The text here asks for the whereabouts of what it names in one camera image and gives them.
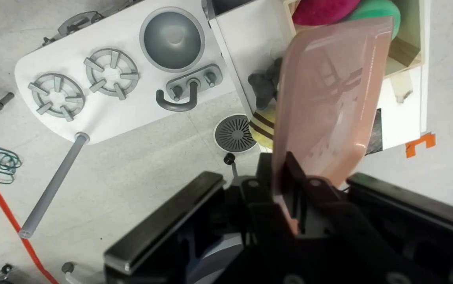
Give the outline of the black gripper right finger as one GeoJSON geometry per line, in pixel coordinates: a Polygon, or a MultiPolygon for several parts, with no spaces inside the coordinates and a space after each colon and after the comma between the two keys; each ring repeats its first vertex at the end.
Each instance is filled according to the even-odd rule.
{"type": "Polygon", "coordinates": [[[351,187],[351,195],[371,199],[377,206],[396,209],[453,232],[453,207],[448,204],[442,204],[366,174],[354,174],[347,179],[347,184],[351,187]]]}

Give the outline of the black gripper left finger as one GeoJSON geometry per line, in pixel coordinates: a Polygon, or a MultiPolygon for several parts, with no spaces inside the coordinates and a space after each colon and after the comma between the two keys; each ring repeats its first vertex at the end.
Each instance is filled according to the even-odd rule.
{"type": "Polygon", "coordinates": [[[104,266],[123,273],[134,273],[185,221],[213,195],[220,193],[224,179],[202,173],[158,210],[131,229],[104,253],[104,266]]]}

